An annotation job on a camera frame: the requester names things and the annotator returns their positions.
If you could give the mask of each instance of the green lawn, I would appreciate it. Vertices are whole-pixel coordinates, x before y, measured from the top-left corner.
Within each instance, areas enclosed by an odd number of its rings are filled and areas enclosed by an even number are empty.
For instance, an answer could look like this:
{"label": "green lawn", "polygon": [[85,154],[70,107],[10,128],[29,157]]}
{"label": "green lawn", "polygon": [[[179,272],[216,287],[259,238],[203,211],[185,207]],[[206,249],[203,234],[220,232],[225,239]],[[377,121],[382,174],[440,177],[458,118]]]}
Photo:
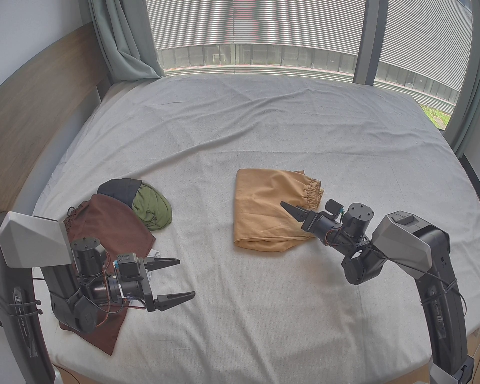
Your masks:
{"label": "green lawn", "polygon": [[422,107],[425,114],[430,118],[432,123],[435,124],[435,127],[439,129],[445,129],[445,126],[448,124],[448,121],[450,120],[450,115],[432,107],[427,107],[425,105],[420,105],[420,106]]}

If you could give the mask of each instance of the headboard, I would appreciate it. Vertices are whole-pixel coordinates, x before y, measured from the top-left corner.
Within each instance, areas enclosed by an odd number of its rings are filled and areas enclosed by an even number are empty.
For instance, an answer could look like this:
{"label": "headboard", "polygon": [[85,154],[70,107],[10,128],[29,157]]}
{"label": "headboard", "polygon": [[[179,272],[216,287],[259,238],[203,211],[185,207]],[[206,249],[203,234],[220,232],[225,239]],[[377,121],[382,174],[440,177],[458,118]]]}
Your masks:
{"label": "headboard", "polygon": [[107,74],[89,23],[45,48],[0,85],[0,212],[12,209],[52,137]]}

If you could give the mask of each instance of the wooden floor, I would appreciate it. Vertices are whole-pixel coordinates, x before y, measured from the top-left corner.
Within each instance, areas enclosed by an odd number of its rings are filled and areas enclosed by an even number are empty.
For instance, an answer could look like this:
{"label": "wooden floor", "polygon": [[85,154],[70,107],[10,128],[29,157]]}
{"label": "wooden floor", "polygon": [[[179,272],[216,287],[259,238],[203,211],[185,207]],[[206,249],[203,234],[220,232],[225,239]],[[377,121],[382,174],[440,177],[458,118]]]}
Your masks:
{"label": "wooden floor", "polygon": [[[475,359],[475,365],[473,367],[474,376],[470,384],[480,384],[480,373],[478,375],[475,375],[479,365],[479,360],[480,360],[480,328],[477,329],[468,337],[467,342],[468,342],[468,354]],[[92,379],[89,379],[88,377],[80,375],[79,373],[76,373],[71,370],[65,370],[60,367],[58,368],[60,370],[64,384],[108,384],[108,383],[96,382]],[[385,383],[385,384],[413,384],[416,382],[423,382],[423,383],[430,382],[427,365],[424,365],[423,367],[418,368],[417,370],[411,373],[408,373],[402,377],[399,377],[398,379],[389,381],[388,383]]]}

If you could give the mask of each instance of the curtain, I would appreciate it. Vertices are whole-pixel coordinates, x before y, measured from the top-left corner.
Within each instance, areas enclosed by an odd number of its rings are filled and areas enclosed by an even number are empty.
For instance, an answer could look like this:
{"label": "curtain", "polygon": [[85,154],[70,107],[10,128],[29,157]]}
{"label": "curtain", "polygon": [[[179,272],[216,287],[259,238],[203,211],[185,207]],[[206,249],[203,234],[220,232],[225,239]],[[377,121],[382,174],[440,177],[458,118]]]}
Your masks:
{"label": "curtain", "polygon": [[89,0],[88,3],[114,82],[165,76],[158,63],[145,0]]}
{"label": "curtain", "polygon": [[457,157],[461,157],[480,117],[480,0],[472,0],[472,46],[462,90],[444,138]]}

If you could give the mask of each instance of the bed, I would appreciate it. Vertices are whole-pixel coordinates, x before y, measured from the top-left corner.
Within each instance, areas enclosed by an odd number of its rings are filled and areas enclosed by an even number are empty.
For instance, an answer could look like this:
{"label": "bed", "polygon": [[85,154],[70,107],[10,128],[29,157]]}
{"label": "bed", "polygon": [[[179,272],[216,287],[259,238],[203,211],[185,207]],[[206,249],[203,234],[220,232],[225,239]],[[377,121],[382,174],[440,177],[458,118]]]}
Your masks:
{"label": "bed", "polygon": [[[130,310],[111,357],[43,305],[54,363],[101,383],[384,383],[428,361],[418,293],[399,267],[352,286],[340,255],[315,239],[273,254],[234,247],[239,168],[304,170],[325,188],[321,207],[372,207],[368,234],[395,210],[446,230],[467,334],[479,327],[480,203],[410,96],[301,77],[178,76],[113,85],[34,214],[62,220],[106,180],[147,181],[173,211],[154,248],[181,260],[153,273],[152,291],[197,296],[166,312]],[[35,290],[49,302],[41,281]]]}

